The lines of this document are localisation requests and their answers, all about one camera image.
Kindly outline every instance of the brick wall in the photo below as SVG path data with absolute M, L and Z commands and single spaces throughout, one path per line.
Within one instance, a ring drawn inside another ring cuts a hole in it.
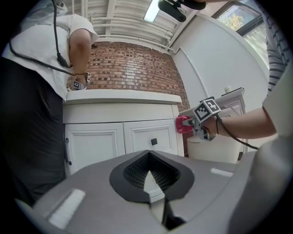
M 166 53 L 129 43 L 98 42 L 92 47 L 87 71 L 91 73 L 88 89 L 174 94 L 182 100 L 179 111 L 189 108 L 181 77 L 172 57 Z

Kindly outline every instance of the tree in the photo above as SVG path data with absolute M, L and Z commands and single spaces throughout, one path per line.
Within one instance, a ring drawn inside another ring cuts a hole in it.
M 229 17 L 220 17 L 218 20 L 223 24 L 226 24 L 229 28 L 232 28 L 234 31 L 237 31 L 243 26 L 243 17 L 237 16 L 235 13 Z

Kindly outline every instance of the black cable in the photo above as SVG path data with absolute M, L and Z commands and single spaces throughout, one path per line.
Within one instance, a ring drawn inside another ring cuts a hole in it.
M 198 130 L 195 129 L 194 125 L 192 125 L 193 129 L 197 132 Z
M 230 137 L 232 137 L 235 141 L 238 141 L 238 142 L 240 142 L 241 144 L 243 144 L 243 145 L 246 145 L 246 146 L 248 146 L 248 147 L 250 147 L 250 148 L 252 148 L 252 149 L 256 149 L 256 150 L 258 150 L 259 148 L 258 147 L 255 147 L 255 146 L 252 146 L 251 144 L 248 144 L 248 143 L 246 143 L 246 142 L 244 142 L 244 141 L 241 141 L 241 140 L 239 140 L 237 137 L 235 137 L 226 127 L 225 127 L 225 125 L 223 124 L 223 121 L 222 121 L 222 119 L 218 116 L 218 115 L 216 115 L 216 118 L 217 118 L 217 120 L 219 121 L 219 123 L 222 125 L 222 127 L 223 127 L 223 129 L 229 134 L 229 136 Z
M 53 4 L 53 7 L 54 7 L 54 19 L 53 19 L 53 22 L 54 22 L 54 35 L 55 35 L 56 50 L 57 50 L 57 55 L 61 55 L 60 52 L 59 52 L 59 47 L 58 47 L 57 26 L 56 26 L 57 6 L 56 6 L 54 0 L 52 0 L 52 4 Z
M 57 60 L 58 62 L 61 64 L 62 67 L 65 68 L 71 68 L 71 66 L 69 66 L 66 62 L 66 60 L 62 57 L 62 55 L 60 54 L 59 51 L 59 47 L 58 47 L 58 37 L 57 37 L 57 25 L 56 25 L 56 18 L 57 18 L 57 6 L 56 3 L 54 2 L 54 0 L 52 0 L 52 4 L 54 7 L 54 19 L 53 19 L 53 24 L 54 24 L 54 35 L 55 35 L 55 43 L 56 43 L 56 51 L 57 51 Z
M 217 134 L 219 134 L 219 129 L 218 129 L 218 119 L 216 119 L 216 128 L 217 128 Z
M 61 54 L 59 53 L 59 48 L 58 48 L 58 39 L 57 39 L 57 30 L 56 30 L 56 17 L 57 17 L 57 7 L 55 5 L 55 2 L 54 0 L 52 0 L 52 3 L 54 5 L 54 32 L 55 32 L 55 42 L 56 42 L 56 50 L 57 50 L 57 59 L 59 61 L 59 57 L 62 58 L 64 61 L 65 59 L 61 56 Z M 71 73 L 71 72 L 68 72 L 66 70 L 63 70 L 63 69 L 60 69 L 60 68 L 57 68 L 57 67 L 54 67 L 50 64 L 46 64 L 42 61 L 39 61 L 35 58 L 32 58 L 32 57 L 29 57 L 29 56 L 26 56 L 24 54 L 21 54 L 21 53 L 18 53 L 16 52 L 13 47 L 12 47 L 12 44 L 11 44 L 11 40 L 9 40 L 9 49 L 11 50 L 11 52 L 16 56 L 16 57 L 19 57 L 19 58 L 22 58 L 22 59 L 25 59 L 25 60 L 28 60 L 28 61 L 31 61 L 31 62 L 34 62 L 36 64 L 39 64 L 43 67 L 47 67 L 47 68 L 50 68 L 50 69 L 53 69 L 53 70 L 56 70 L 56 71 L 59 71 L 59 72 L 62 72 L 62 73 L 65 73 L 65 74 L 68 74 L 68 75 L 72 75 L 72 76 L 77 76 L 77 75 L 85 75 L 84 73 Z M 64 67 L 67 67 L 67 68 L 70 68 L 67 64 L 67 62 L 65 61 L 65 66 Z

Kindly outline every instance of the countertop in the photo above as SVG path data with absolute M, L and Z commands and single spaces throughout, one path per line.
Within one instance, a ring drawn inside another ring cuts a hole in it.
M 79 90 L 69 91 L 63 105 L 88 103 L 153 103 L 179 104 L 180 96 L 135 90 Z

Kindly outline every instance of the ceiling light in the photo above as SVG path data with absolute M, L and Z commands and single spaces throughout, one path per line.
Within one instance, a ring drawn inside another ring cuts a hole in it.
M 152 0 L 150 6 L 147 9 L 146 15 L 143 18 L 145 21 L 149 21 L 151 23 L 154 22 L 157 14 L 159 13 L 160 9 L 158 7 L 159 0 Z

